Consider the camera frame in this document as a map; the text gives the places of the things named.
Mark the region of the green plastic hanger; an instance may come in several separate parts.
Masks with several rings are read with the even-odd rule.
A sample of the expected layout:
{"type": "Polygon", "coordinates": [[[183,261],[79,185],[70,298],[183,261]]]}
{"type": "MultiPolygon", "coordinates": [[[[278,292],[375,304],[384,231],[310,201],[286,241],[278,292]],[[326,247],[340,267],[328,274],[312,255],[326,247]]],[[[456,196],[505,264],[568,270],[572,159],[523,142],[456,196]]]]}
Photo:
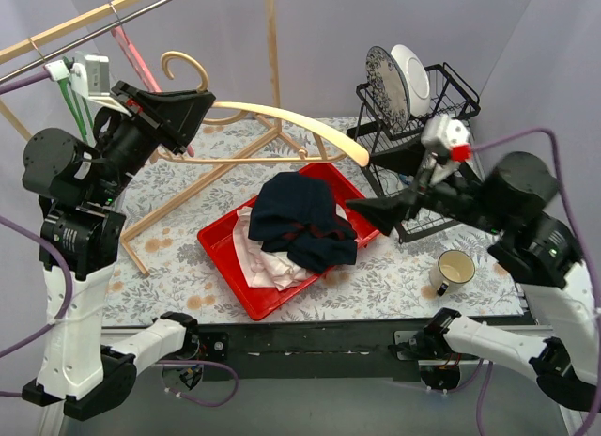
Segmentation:
{"type": "MultiPolygon", "coordinates": [[[[69,60],[67,57],[63,57],[61,59],[61,61],[62,61],[62,63],[65,64],[65,66],[67,67],[68,72],[69,72],[70,67],[73,64],[73,61],[69,60]]],[[[75,120],[75,123],[78,127],[79,133],[80,133],[83,141],[85,143],[87,143],[88,145],[90,145],[90,142],[88,141],[88,138],[87,138],[87,130],[86,130],[85,122],[84,122],[84,115],[83,115],[81,107],[80,107],[78,95],[75,93],[74,89],[72,88],[69,77],[59,79],[57,81],[57,83],[59,85],[62,97],[65,101],[65,104],[68,106],[69,111],[71,112],[71,115],[73,116],[73,118],[75,120]]],[[[88,120],[88,125],[90,126],[90,128],[92,128],[93,121],[92,121],[91,113],[90,113],[89,107],[87,105],[87,102],[85,100],[83,100],[82,104],[85,109],[85,114],[86,114],[86,117],[88,120]]]]}

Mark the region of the white tank top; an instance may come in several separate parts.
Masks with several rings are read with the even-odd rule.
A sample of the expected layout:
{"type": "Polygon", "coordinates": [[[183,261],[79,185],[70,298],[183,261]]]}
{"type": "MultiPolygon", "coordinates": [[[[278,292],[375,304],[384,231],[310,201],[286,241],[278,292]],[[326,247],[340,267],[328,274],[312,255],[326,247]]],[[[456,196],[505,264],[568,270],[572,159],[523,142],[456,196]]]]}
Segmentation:
{"type": "Polygon", "coordinates": [[[245,206],[237,210],[237,221],[235,224],[235,230],[243,237],[249,237],[250,225],[252,220],[253,208],[245,206]]]}
{"type": "Polygon", "coordinates": [[[249,288],[275,288],[283,291],[299,286],[313,275],[292,262],[287,257],[287,252],[265,252],[261,242],[243,237],[235,227],[232,240],[240,269],[249,288]]]}

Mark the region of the pink plastic hanger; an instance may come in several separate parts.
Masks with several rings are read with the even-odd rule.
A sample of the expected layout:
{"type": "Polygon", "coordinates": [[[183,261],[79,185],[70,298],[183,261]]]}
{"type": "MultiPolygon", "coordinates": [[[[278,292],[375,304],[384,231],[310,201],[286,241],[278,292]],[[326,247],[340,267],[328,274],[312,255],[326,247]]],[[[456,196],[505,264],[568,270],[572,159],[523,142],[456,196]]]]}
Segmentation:
{"type": "Polygon", "coordinates": [[[111,35],[118,44],[122,53],[126,56],[138,78],[142,81],[146,90],[150,92],[161,92],[154,75],[148,68],[144,58],[140,55],[136,47],[127,37],[124,29],[121,26],[114,28],[111,30],[111,35]]]}

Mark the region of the navy basketball jersey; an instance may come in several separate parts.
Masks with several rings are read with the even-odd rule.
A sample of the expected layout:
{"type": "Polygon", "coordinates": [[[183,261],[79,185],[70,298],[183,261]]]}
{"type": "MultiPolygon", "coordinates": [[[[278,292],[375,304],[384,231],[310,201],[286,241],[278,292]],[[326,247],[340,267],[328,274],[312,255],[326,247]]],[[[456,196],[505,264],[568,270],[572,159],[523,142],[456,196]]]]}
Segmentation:
{"type": "Polygon", "coordinates": [[[331,188],[323,179],[281,172],[256,197],[248,237],[264,252],[284,252],[313,273],[357,260],[357,233],[337,214],[331,188]]]}

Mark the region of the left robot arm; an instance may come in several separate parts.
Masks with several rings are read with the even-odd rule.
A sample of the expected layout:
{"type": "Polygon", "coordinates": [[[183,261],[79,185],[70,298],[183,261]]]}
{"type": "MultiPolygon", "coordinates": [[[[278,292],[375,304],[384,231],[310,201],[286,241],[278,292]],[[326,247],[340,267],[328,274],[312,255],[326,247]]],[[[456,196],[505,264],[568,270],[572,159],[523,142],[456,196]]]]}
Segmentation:
{"type": "Polygon", "coordinates": [[[114,204],[156,148],[186,151],[214,95],[151,93],[124,82],[113,94],[118,106],[96,114],[93,145],[47,128],[23,152],[23,187],[37,195],[43,215],[39,259],[51,330],[40,372],[22,396],[39,406],[62,403],[79,421],[121,405],[137,376],[161,358],[188,361],[200,348],[195,319],[173,312],[112,346],[100,337],[125,224],[114,204]]]}

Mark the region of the wooden jersey hanger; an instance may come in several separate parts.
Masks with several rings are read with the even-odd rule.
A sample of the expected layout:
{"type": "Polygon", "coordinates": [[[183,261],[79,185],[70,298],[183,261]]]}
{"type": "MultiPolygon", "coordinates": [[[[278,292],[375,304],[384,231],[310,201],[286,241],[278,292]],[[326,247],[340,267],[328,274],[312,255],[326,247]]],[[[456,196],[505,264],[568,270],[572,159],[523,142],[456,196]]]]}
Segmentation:
{"type": "Polygon", "coordinates": [[[158,151],[158,157],[178,164],[199,165],[330,164],[349,158],[358,166],[365,167],[370,162],[370,154],[363,146],[344,133],[311,117],[277,107],[247,102],[216,101],[213,103],[213,107],[221,110],[235,110],[236,113],[231,117],[221,119],[207,118],[204,120],[207,125],[227,126],[246,117],[252,117],[266,128],[266,132],[232,158],[193,158],[185,153],[176,155],[166,150],[158,151]],[[311,133],[318,150],[316,156],[310,155],[307,148],[301,146],[283,131],[282,124],[285,122],[311,133]],[[291,157],[257,158],[255,156],[259,150],[276,139],[283,141],[292,149],[291,157]]]}

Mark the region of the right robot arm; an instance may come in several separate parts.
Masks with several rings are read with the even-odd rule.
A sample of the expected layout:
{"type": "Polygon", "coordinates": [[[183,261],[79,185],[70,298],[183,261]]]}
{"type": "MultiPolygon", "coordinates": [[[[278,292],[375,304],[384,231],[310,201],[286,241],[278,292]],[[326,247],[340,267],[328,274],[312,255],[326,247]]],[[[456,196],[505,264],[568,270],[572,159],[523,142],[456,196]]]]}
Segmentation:
{"type": "Polygon", "coordinates": [[[537,302],[553,334],[518,335],[443,307],[393,350],[415,357],[485,358],[536,382],[565,408],[599,412],[599,330],[583,250],[568,226],[545,212],[560,190],[558,180],[541,159],[522,151],[505,155],[483,181],[430,185],[430,177],[424,168],[395,196],[349,200],[347,206],[383,234],[426,209],[496,235],[487,252],[537,302]]]}

